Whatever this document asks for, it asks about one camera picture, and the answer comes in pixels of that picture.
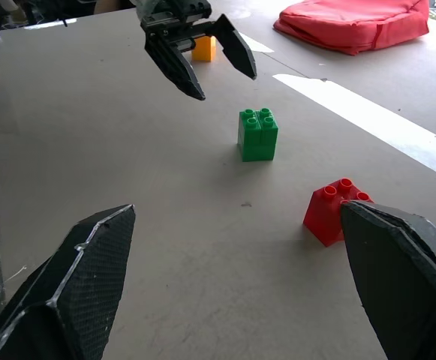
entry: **red cushion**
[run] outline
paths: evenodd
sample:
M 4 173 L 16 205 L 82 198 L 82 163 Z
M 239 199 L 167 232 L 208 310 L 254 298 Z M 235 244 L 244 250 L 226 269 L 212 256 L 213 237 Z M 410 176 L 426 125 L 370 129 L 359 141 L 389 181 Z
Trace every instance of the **red cushion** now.
M 275 29 L 350 55 L 428 34 L 428 0 L 305 0 L 281 12 Z

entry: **table surface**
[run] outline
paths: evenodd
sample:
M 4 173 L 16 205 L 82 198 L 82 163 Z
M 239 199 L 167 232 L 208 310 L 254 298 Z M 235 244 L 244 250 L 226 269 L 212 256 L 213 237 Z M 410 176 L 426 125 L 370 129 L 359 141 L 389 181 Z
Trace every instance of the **table surface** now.
M 302 219 L 314 189 L 349 177 L 377 203 L 436 224 L 436 172 L 272 75 L 326 77 L 436 133 L 436 24 L 350 57 L 275 33 L 273 9 L 215 8 L 275 52 L 254 54 L 254 82 L 220 52 L 195 64 L 204 102 L 156 68 L 132 10 L 2 33 L 4 278 L 26 267 L 8 295 L 78 220 L 133 203 L 105 359 L 385 359 L 344 244 L 324 248 Z M 275 113 L 273 162 L 239 159 L 238 113 L 249 107 Z

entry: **lego block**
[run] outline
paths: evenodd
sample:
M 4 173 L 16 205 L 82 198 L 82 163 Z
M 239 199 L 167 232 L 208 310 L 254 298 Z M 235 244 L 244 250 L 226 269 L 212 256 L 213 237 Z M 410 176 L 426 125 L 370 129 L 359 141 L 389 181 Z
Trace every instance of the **lego block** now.
M 342 178 L 313 193 L 303 223 L 324 246 L 344 239 L 340 208 L 349 200 L 373 202 L 348 178 Z
M 269 109 L 239 113 L 238 147 L 243 161 L 270 161 L 275 156 L 278 126 Z
M 192 50 L 192 59 L 196 62 L 212 62 L 216 57 L 216 38 L 203 36 L 194 39 L 196 47 Z

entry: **green lego block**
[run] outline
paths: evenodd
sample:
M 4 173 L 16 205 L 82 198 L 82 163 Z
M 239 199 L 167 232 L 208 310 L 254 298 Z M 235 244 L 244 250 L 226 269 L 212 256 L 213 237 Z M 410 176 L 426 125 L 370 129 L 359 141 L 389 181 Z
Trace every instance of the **green lego block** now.
M 269 109 L 239 113 L 238 147 L 243 161 L 270 161 L 275 156 L 278 126 Z

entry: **red lego block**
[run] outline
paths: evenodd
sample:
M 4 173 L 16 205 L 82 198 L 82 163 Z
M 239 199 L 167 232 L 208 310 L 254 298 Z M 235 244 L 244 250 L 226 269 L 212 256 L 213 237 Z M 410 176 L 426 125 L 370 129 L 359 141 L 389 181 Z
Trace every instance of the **red lego block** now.
M 349 200 L 373 202 L 367 193 L 354 186 L 348 178 L 342 178 L 313 193 L 302 223 L 324 246 L 344 240 L 339 208 Z

